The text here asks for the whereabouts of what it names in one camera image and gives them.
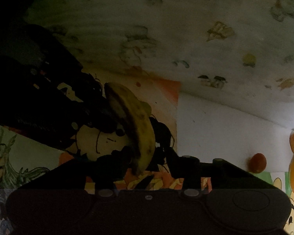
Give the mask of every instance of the green hair drawing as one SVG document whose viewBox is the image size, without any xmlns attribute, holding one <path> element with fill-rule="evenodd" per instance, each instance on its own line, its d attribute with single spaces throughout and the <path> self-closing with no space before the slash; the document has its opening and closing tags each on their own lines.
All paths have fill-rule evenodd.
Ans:
<svg viewBox="0 0 294 235">
<path fill-rule="evenodd" d="M 14 135 L 7 144 L 4 144 L 2 143 L 3 134 L 2 128 L 0 133 L 0 189 L 18 188 L 49 171 L 44 167 L 24 171 L 22 167 L 19 172 L 15 171 L 10 163 L 9 154 L 17 135 Z"/>
</svg>

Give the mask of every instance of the white wall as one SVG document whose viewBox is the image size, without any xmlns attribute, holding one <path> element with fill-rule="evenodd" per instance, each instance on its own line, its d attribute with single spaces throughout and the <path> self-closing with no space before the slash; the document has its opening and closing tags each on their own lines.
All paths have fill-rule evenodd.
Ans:
<svg viewBox="0 0 294 235">
<path fill-rule="evenodd" d="M 256 153 L 267 158 L 266 171 L 288 171 L 290 129 L 247 113 L 181 93 L 177 109 L 178 154 L 202 162 L 223 158 L 246 169 Z"/>
</svg>

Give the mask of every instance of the ceiling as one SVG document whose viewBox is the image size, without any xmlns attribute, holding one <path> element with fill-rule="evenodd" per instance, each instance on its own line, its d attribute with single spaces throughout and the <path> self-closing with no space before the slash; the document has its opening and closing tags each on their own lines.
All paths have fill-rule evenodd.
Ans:
<svg viewBox="0 0 294 235">
<path fill-rule="evenodd" d="M 294 0 L 36 0 L 24 19 L 85 69 L 140 66 L 294 128 Z"/>
</svg>

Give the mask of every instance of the screw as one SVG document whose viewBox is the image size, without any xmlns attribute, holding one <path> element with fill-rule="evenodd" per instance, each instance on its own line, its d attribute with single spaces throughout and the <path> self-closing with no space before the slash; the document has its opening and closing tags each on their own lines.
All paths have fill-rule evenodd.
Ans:
<svg viewBox="0 0 294 235">
<path fill-rule="evenodd" d="M 73 122 L 73 123 L 71 123 L 71 126 L 73 127 L 73 129 L 74 130 L 78 130 L 78 124 L 77 123 L 75 123 L 75 122 Z"/>
<path fill-rule="evenodd" d="M 102 189 L 98 192 L 101 197 L 111 197 L 113 192 L 110 189 Z"/>
<path fill-rule="evenodd" d="M 30 73 L 33 75 L 37 75 L 37 70 L 35 68 L 31 68 Z"/>
<path fill-rule="evenodd" d="M 188 197 L 196 197 L 199 195 L 199 192 L 196 189 L 186 189 L 184 194 Z"/>
</svg>

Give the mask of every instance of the banana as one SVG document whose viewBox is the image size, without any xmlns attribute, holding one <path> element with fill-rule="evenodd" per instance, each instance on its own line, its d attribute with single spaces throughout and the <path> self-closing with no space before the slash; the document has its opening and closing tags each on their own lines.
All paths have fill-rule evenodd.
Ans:
<svg viewBox="0 0 294 235">
<path fill-rule="evenodd" d="M 132 173 L 142 174 L 148 167 L 155 149 L 154 130 L 143 104 L 125 86 L 105 83 L 106 98 L 128 137 L 132 140 L 134 157 Z"/>
<path fill-rule="evenodd" d="M 149 103 L 147 103 L 145 101 L 141 101 L 141 104 L 142 104 L 144 110 L 146 111 L 147 116 L 150 117 L 151 116 L 151 107 L 150 107 Z"/>
</svg>

